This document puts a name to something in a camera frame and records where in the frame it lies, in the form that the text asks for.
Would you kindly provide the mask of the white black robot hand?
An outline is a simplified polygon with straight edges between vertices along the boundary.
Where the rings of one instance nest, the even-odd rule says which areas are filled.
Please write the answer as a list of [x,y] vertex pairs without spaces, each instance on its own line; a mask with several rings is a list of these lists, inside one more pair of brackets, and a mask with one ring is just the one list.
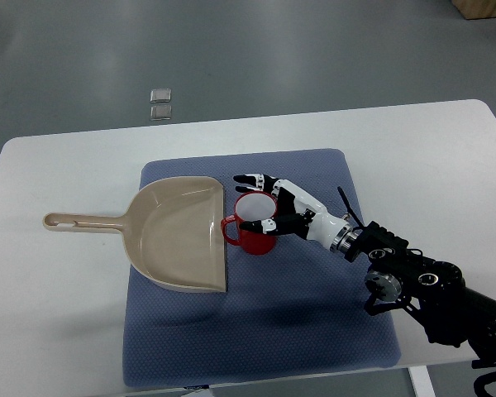
[[344,219],[333,216],[310,193],[287,179],[265,174],[235,175],[240,193],[264,192],[276,199],[277,213],[261,220],[241,223],[241,229],[268,236],[295,234],[306,241],[320,243],[329,251],[340,248],[352,231]]

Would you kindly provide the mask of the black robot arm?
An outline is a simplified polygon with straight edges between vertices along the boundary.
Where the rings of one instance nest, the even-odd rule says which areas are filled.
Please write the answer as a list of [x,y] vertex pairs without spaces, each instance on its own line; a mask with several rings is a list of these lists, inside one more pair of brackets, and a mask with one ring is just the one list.
[[489,369],[475,380],[475,394],[488,395],[487,386],[496,382],[495,299],[469,289],[458,266],[424,256],[376,222],[346,227],[336,249],[349,262],[359,255],[370,261],[367,314],[402,309],[423,327],[430,343],[469,343],[477,356],[473,368]]

